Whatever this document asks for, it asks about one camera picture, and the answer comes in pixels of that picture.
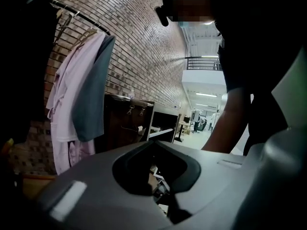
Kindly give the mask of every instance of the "white panel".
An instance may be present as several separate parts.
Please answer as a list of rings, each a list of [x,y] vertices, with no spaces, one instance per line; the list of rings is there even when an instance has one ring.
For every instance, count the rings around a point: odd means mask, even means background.
[[[198,122],[199,116],[200,116],[200,112],[199,111],[195,111],[195,116],[193,118],[193,122]]]
[[[288,126],[307,125],[307,55],[301,49],[292,67],[272,91]]]
[[[198,82],[226,86],[224,74],[222,71],[184,70],[182,75],[182,82]]]

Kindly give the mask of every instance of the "gray cloth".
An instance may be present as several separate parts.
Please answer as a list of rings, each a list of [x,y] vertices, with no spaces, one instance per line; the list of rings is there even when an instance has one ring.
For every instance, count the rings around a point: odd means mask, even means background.
[[[105,37],[72,109],[73,125],[82,142],[104,134],[105,84],[114,43],[114,36]]]

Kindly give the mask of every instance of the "black object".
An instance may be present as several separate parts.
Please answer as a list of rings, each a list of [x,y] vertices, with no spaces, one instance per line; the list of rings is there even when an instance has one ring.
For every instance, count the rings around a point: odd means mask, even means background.
[[[179,136],[178,136],[178,137],[176,137],[174,140],[176,140],[176,141],[180,141],[180,142],[183,142],[183,140],[182,140],[182,139],[180,139],[180,137],[181,137],[181,133],[182,133],[182,129],[183,129],[183,125],[181,125],[180,132],[179,132]]]
[[[165,14],[165,7],[161,6],[161,7],[156,7],[155,12],[157,13],[160,22],[163,26],[168,26],[168,20],[167,20],[167,16]]]
[[[201,173],[200,164],[160,141],[154,145],[154,163],[169,185],[170,192],[176,194],[190,190]]]
[[[99,28],[100,30],[102,30],[103,32],[105,32],[107,35],[110,35],[110,32],[103,28],[99,23],[96,23],[95,21],[93,21],[92,19],[88,18],[87,16],[85,16],[84,14],[82,14],[80,11],[66,5],[65,3],[59,2],[57,0],[47,0],[48,2],[51,2],[54,5],[57,5],[63,9],[68,10],[69,12],[74,13],[76,16],[81,17],[82,19],[85,19],[86,21],[88,21],[89,23],[93,24],[94,26],[96,26],[97,28]]]
[[[213,129],[212,123],[209,123],[209,128],[208,128],[208,130],[210,131],[210,129],[211,129],[211,131],[212,131],[212,129]]]
[[[188,123],[190,121],[189,117],[184,117],[183,121],[185,121],[186,123]]]
[[[12,26],[11,40],[18,42],[13,65],[7,67],[1,122],[5,140],[26,141],[30,120],[44,121],[44,76],[53,48],[57,11],[49,2],[34,0],[18,13],[23,25]]]
[[[265,142],[272,134],[288,127],[284,113],[272,95],[272,90],[291,71],[299,51],[306,44],[306,19],[301,14],[306,7],[305,0],[212,0],[215,26],[223,36],[223,43],[219,47],[218,55],[223,69],[227,92],[241,88],[246,95],[246,104],[249,105],[248,131],[250,137],[244,148],[244,155],[253,144]],[[232,23],[232,12],[244,18],[243,27],[238,29]],[[297,18],[295,23],[281,23],[281,18],[290,14]],[[258,28],[255,18],[268,21],[266,28]],[[281,35],[285,31],[301,32],[286,38]],[[239,43],[248,37],[248,47]],[[264,38],[270,37],[274,44],[264,44]],[[242,58],[236,61],[234,55],[240,51]],[[254,99],[249,104],[250,94]],[[259,110],[266,103],[270,107],[270,119],[266,125],[259,120],[262,114]]]
[[[206,125],[207,125],[207,120],[205,121],[205,123],[203,124],[203,126],[202,126],[202,131],[206,128]]]
[[[148,172],[153,162],[153,141],[126,153],[114,162],[112,172],[115,180],[131,194],[150,196],[151,186],[148,184]],[[131,183],[131,178],[138,178]]]
[[[195,122],[195,123],[194,123],[194,130],[191,131],[192,133],[197,133],[197,134],[199,134],[199,132],[197,131],[197,130],[198,130],[198,123],[199,123],[199,122]]]
[[[197,130],[198,131],[202,131],[204,129],[205,125],[204,124],[200,124],[198,127],[197,127]]]

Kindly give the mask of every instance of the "black shirt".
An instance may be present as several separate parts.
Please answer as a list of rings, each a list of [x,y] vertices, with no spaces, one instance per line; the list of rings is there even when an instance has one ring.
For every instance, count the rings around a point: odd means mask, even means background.
[[[244,149],[287,128],[271,92],[291,67],[306,37],[303,0],[212,0],[227,92],[254,94]]]
[[[1,124],[5,129],[1,141],[10,138],[14,143],[26,141],[30,121],[45,120],[44,76],[53,48],[59,19],[55,8],[48,1],[34,0],[13,11],[12,36],[7,45],[14,46],[11,62],[5,67],[3,77],[4,111]]]

